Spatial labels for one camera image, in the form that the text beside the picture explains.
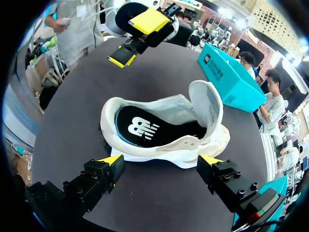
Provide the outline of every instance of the cardboard box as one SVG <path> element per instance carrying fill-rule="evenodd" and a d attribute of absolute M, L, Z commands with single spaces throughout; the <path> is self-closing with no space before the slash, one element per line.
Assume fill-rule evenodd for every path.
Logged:
<path fill-rule="evenodd" d="M 236 58 L 236 56 L 238 55 L 238 50 L 235 47 L 230 46 L 226 53 L 231 57 Z"/>
<path fill-rule="evenodd" d="M 26 186 L 32 185 L 31 162 L 32 162 L 31 154 L 18 156 L 16 170 L 17 170 L 17 173 L 23 178 Z"/>

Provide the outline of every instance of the shoe tongue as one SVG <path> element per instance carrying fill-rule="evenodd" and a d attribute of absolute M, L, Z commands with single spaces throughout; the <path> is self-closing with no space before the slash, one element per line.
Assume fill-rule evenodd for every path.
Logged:
<path fill-rule="evenodd" d="M 189 95 L 198 123 L 207 128 L 209 137 L 221 124 L 223 104 L 211 82 L 194 81 L 189 85 Z"/>

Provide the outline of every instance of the yellow pad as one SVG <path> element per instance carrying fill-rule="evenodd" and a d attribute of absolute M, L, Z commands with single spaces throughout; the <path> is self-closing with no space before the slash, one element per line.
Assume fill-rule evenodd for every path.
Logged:
<path fill-rule="evenodd" d="M 210 166 L 212 166 L 213 163 L 216 163 L 218 161 L 224 162 L 223 160 L 212 158 L 206 155 L 200 155 Z"/>
<path fill-rule="evenodd" d="M 119 157 L 121 157 L 122 154 L 118 155 L 118 156 L 111 156 L 111 157 L 107 157 L 107 158 L 104 158 L 104 159 L 100 159 L 98 161 L 104 161 L 106 163 L 109 163 L 110 166 L 117 160 L 119 159 Z"/>
<path fill-rule="evenodd" d="M 119 61 L 115 60 L 112 57 L 108 57 L 108 60 L 123 69 L 125 66 L 130 65 L 132 63 L 132 61 L 135 59 L 135 57 L 136 57 L 136 55 L 133 55 L 125 65 L 123 65 L 122 63 L 120 63 Z"/>
<path fill-rule="evenodd" d="M 129 24 L 145 35 L 149 35 L 154 31 L 159 31 L 168 22 L 169 19 L 159 11 L 154 8 L 148 8 L 147 11 L 131 19 Z"/>

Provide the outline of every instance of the gray t-shirt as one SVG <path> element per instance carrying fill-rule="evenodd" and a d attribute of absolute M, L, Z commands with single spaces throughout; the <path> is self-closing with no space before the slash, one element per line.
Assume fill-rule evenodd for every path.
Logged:
<path fill-rule="evenodd" d="M 183 26 L 184 28 L 191 29 L 191 26 L 187 24 L 186 22 L 182 21 L 181 19 L 178 19 L 179 21 L 179 26 Z"/>
<path fill-rule="evenodd" d="M 273 97 L 272 93 L 265 94 L 267 100 L 264 102 L 263 106 L 268 111 L 268 117 L 271 123 L 267 123 L 263 118 L 261 110 L 257 111 L 257 116 L 262 123 L 260 132 L 276 134 L 276 129 L 279 127 L 278 122 L 281 116 L 284 114 L 284 100 L 282 95 Z"/>
<path fill-rule="evenodd" d="M 57 34 L 57 45 L 61 59 L 70 68 L 83 54 L 83 49 L 94 48 L 102 43 L 103 36 L 100 32 L 99 15 L 83 20 L 78 9 L 86 11 L 85 19 L 99 11 L 99 5 L 93 7 L 95 0 L 70 0 L 56 1 L 49 9 L 48 14 L 57 13 L 57 18 L 71 18 L 71 23 L 66 30 Z"/>

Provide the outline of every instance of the teal shoe box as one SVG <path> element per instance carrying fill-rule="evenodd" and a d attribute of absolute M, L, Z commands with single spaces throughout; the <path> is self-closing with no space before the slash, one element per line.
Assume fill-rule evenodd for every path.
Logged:
<path fill-rule="evenodd" d="M 252 113 L 266 101 L 256 81 L 227 53 L 207 43 L 197 61 L 223 104 Z"/>

